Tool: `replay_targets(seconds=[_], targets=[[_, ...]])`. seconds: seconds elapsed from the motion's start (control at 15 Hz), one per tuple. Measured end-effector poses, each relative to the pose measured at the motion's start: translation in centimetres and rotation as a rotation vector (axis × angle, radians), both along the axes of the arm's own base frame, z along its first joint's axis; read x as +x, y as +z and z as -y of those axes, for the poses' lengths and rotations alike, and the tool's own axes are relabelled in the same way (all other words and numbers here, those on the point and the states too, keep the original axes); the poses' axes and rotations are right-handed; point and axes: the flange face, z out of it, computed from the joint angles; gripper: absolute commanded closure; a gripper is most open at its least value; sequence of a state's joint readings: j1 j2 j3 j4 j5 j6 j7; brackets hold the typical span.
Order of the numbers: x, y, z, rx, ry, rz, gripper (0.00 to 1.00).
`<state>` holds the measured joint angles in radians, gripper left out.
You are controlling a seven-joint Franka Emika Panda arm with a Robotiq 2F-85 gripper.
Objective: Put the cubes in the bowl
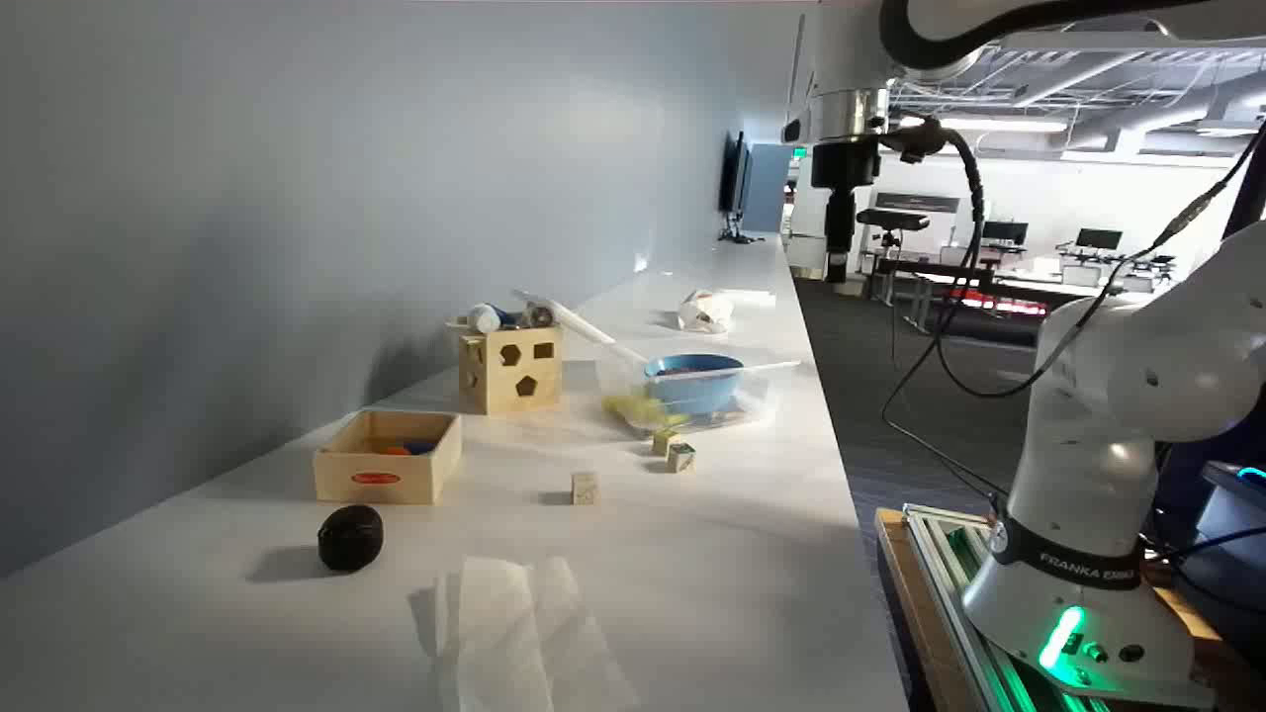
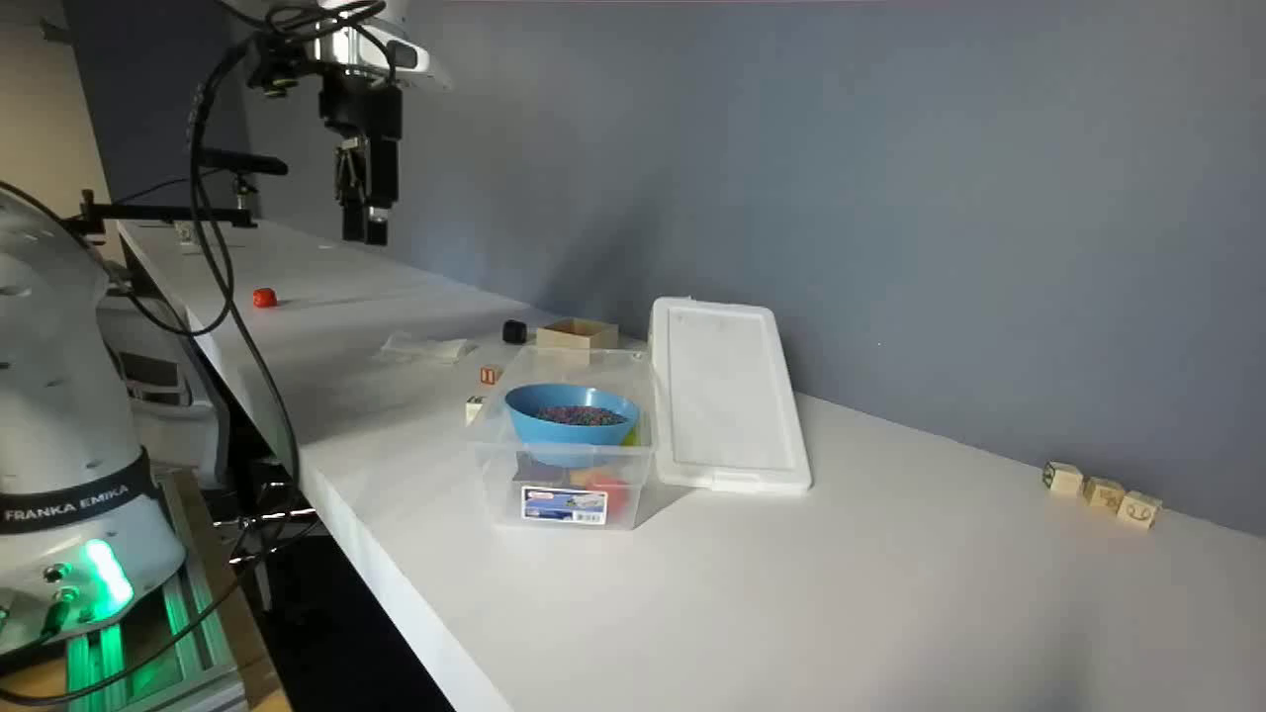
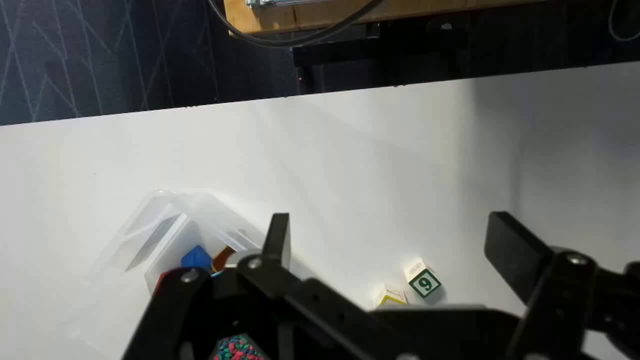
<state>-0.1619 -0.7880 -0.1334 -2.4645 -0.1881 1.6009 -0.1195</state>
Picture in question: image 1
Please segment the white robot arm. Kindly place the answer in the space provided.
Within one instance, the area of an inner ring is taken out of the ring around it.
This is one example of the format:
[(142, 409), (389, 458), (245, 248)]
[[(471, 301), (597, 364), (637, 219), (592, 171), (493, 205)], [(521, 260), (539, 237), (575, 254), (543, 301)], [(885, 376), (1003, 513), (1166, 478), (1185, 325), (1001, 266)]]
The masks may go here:
[[(838, 151), (885, 135), (883, 89), (1075, 22), (1155, 22), (1184, 41), (1255, 41), (1263, 0), (817, 0), (807, 142), (842, 190)], [(951, 603), (969, 635), (1068, 695), (1206, 709), (1193, 640), (1142, 581), (1142, 520), (1164, 442), (1241, 424), (1263, 393), (1266, 237), (1246, 227), (1151, 301), (1078, 301), (1040, 325), (1019, 469), (988, 550)]]

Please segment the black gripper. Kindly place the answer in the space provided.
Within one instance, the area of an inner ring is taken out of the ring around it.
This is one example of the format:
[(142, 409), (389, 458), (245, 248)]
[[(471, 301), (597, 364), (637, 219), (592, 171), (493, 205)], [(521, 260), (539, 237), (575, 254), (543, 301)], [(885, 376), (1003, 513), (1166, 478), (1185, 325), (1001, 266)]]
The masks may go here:
[(879, 142), (869, 135), (811, 148), (811, 182), (817, 190), (856, 190), (879, 180)]

